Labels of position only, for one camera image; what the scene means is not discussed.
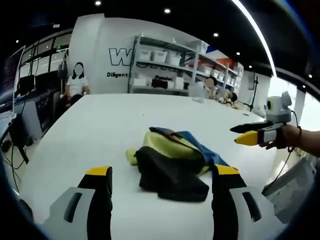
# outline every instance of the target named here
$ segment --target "woman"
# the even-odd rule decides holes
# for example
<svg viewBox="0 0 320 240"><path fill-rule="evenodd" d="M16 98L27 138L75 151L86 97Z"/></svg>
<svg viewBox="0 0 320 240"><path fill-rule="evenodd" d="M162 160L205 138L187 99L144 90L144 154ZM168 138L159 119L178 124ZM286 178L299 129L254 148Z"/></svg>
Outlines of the woman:
<svg viewBox="0 0 320 240"><path fill-rule="evenodd" d="M72 76L69 77L65 85L65 96L71 105L75 104L82 96L83 92L90 94L88 79L85 76L84 65L77 62L73 69Z"/></svg>

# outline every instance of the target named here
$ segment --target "ceiling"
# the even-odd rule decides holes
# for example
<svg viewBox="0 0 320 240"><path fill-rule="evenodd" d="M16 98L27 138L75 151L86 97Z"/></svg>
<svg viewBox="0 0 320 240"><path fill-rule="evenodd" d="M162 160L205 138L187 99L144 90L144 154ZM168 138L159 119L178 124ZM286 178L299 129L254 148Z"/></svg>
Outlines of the ceiling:
<svg viewBox="0 0 320 240"><path fill-rule="evenodd" d="M269 63L255 31L231 0L203 0L192 4L173 3L172 0L152 4L101 1L99 7L94 5L95 0L6 3L9 4L6 16L8 11L17 9L22 13L15 14L14 21L2 19L3 23L7 23L2 28L2 35L7 36L5 45L2 45L5 46L2 49L3 55L8 56L24 44L28 46L54 32L72 28L78 16L104 13L106 17L141 19L181 30L204 40L246 67L254 62ZM320 39L320 21L315 20L320 4L315 2L319 1L290 1L312 37L299 28L288 10L274 1L281 2L242 0L242 3L259 25L276 67L302 77L306 77L311 70L314 77L309 80L320 88L320 84L317 84L317 79L320 79L320 57L315 53ZM164 14L166 7L171 9L170 14ZM53 28L53 24L60 24L60 28ZM219 37L213 37L215 32L219 33Z"/></svg>

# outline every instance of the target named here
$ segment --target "desk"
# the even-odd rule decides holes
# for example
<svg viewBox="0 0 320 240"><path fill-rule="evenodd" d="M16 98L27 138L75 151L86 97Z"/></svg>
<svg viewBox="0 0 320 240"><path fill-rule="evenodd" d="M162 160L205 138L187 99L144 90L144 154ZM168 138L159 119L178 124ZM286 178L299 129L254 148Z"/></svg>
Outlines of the desk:
<svg viewBox="0 0 320 240"><path fill-rule="evenodd" d="M190 131L203 145L239 169L249 186L263 189L275 150L234 143L238 124L262 121L250 112L203 104L190 97L151 94L85 95L49 129L28 164L20 197L36 223L49 216L50 205L69 187L78 186L91 168L113 167L113 240L212 240L212 191L202 203L174 202L139 187L140 173L125 157L140 148L150 126ZM211 187L211 173L201 177Z"/></svg>

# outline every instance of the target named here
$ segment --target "shelving unit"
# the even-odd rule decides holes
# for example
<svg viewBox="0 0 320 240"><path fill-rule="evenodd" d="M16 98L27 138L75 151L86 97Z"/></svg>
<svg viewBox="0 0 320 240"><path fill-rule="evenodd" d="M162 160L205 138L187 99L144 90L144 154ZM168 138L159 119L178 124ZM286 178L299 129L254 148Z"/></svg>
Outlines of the shelving unit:
<svg viewBox="0 0 320 240"><path fill-rule="evenodd" d="M139 53L141 46L151 46L151 47L157 47L157 48L162 48L165 50L169 51L175 51L180 53L181 55L181 61L179 66L171 65L165 62L155 62L151 60L139 60ZM193 68L186 67L185 62L193 60ZM163 92L181 92L181 93L188 93L187 90L178 90L178 89L163 89L163 88L153 88L151 86L133 86L131 84L131 80L135 77L135 74L138 72L137 71L137 65L142 64L142 65L150 65L150 66L159 66L159 67L164 67L172 70L176 70L178 73L178 77L182 77L183 73L187 74L192 74L191 76L191 83L194 83L196 80L197 76L201 77L208 77L208 75L204 74L201 71L198 71L198 62L199 60L206 62L214 67L219 67L221 70L224 71L224 80L218 80L223 84L223 88L226 86L231 86L234 87L233 85L227 83L228 76L232 78L239 77L239 75L233 71L232 69L229 68L229 65L225 66L222 63L218 62L217 60L208 57L204 55L203 53L200 52L200 47L198 49L192 49L188 46L184 46L182 44L176 43L175 41L166 41L166 40L160 40L156 39L153 37L149 36L144 36L143 34L140 34L135 37L134 39L134 44L133 44L133 51L132 51L132 57L131 57L131 62L130 62L130 71L129 71L129 81L128 81L128 86L127 86L127 92L128 93L134 93L135 90L140 89L140 90L157 90Z"/></svg>

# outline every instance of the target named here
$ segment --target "tabletop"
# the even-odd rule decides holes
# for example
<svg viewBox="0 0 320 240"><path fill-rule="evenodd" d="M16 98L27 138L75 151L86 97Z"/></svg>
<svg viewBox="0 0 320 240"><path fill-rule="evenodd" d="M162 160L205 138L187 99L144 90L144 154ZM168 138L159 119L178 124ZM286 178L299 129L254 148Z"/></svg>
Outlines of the tabletop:
<svg viewBox="0 0 320 240"><path fill-rule="evenodd" d="M50 205L69 187L78 186L86 171L112 166L113 240L212 240L213 199L175 202L139 187L137 167L126 161L128 148L139 149L149 127L190 131L207 148L239 169L248 186L266 184L275 150L234 142L238 124L263 119L213 100L152 94L85 95L66 111L40 141L22 179L20 197L33 211L34 221L49 217ZM201 177L211 188L211 173Z"/></svg>

